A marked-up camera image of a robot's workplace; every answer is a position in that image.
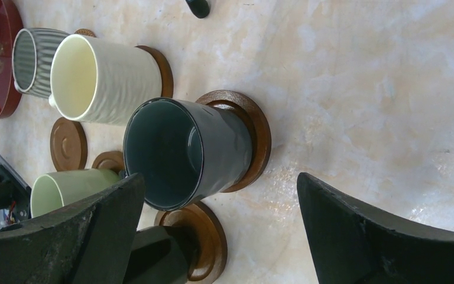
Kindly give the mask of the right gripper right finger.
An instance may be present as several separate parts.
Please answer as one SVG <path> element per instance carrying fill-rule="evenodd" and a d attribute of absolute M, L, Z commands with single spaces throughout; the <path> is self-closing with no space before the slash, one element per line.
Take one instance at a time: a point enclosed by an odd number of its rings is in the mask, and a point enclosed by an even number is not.
<path fill-rule="evenodd" d="M 320 283 L 454 283 L 454 231 L 414 222 L 301 173 L 297 193 Z"/>

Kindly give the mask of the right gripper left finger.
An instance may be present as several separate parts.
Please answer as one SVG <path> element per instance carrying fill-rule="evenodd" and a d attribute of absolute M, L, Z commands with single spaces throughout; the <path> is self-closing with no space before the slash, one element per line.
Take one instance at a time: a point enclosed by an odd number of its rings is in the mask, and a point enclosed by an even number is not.
<path fill-rule="evenodd" d="M 0 230 L 0 283 L 122 283 L 144 204 L 133 174 Z"/>

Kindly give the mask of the light green mug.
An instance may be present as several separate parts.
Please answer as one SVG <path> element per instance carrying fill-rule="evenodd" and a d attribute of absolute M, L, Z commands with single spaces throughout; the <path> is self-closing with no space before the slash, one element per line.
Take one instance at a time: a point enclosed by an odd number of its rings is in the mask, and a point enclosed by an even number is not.
<path fill-rule="evenodd" d="M 108 169 L 68 170 L 36 178 L 30 199 L 31 216 L 38 217 L 96 194 L 117 183 L 119 176 Z"/>

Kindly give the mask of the dark wooden coaster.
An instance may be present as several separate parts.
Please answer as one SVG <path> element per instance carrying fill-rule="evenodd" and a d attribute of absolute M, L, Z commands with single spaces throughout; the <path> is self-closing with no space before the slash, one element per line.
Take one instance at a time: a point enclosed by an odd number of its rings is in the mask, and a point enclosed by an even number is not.
<path fill-rule="evenodd" d="M 115 173 L 125 169 L 124 155 L 121 151 L 105 151 L 95 158 L 92 163 L 94 169 L 108 169 Z"/>
<path fill-rule="evenodd" d="M 252 141 L 252 159 L 246 174 L 223 193 L 239 191 L 254 183 L 264 172 L 272 149 L 268 120 L 258 104 L 240 92 L 215 90 L 196 100 L 197 103 L 225 109 L 239 117 L 248 129 Z"/>
<path fill-rule="evenodd" d="M 173 93 L 174 93 L 174 78 L 173 78 L 173 72 L 170 67 L 170 64 L 166 57 L 157 49 L 154 49 L 152 47 L 148 46 L 143 46 L 139 45 L 136 46 L 139 49 L 145 50 L 148 52 L 154 60 L 156 61 L 159 69 L 160 69 L 160 75 L 161 75 L 161 81 L 162 81 L 162 91 L 161 91 L 161 96 L 166 97 L 166 98 L 172 98 Z"/>
<path fill-rule="evenodd" d="M 224 272 L 228 260 L 226 235 L 206 204 L 199 201 L 175 211 L 159 211 L 154 224 L 184 233 L 179 243 L 190 263 L 187 283 L 213 283 Z"/>
<path fill-rule="evenodd" d="M 59 118 L 50 134 L 50 153 L 58 172 L 84 169 L 87 162 L 87 138 L 81 123 Z"/>

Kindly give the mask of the dark grey cup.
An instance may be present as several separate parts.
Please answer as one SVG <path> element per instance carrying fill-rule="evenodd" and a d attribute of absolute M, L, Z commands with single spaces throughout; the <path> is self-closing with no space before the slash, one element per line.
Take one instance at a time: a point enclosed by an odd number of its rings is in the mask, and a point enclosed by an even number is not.
<path fill-rule="evenodd" d="M 123 153 L 127 174 L 144 177 L 146 204 L 173 211 L 239 182 L 253 146 L 246 125 L 230 111 L 154 98 L 130 117 Z"/>

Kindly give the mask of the cream mug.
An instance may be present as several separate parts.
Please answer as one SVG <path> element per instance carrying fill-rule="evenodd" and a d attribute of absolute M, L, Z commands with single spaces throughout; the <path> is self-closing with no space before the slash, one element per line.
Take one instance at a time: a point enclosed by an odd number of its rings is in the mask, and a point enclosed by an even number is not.
<path fill-rule="evenodd" d="M 138 106 L 161 96 L 156 59 L 140 47 L 72 34 L 54 54 L 49 103 L 66 119 L 125 126 Z"/>

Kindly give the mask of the grey ribbed cup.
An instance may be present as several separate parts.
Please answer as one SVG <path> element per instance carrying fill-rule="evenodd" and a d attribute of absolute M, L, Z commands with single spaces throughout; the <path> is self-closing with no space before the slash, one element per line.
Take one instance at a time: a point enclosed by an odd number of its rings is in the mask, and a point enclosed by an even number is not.
<path fill-rule="evenodd" d="M 50 97 L 53 57 L 68 35 L 51 28 L 19 30 L 12 48 L 12 75 L 19 93 L 43 99 Z"/>

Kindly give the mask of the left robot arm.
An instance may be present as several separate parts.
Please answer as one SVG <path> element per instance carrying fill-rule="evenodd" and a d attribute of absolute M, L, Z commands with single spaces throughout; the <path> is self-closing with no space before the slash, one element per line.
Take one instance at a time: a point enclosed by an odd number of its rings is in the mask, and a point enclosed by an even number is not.
<path fill-rule="evenodd" d="M 0 164 L 0 209 L 7 209 L 5 222 L 14 224 L 31 218 L 31 187 L 19 175 Z"/>

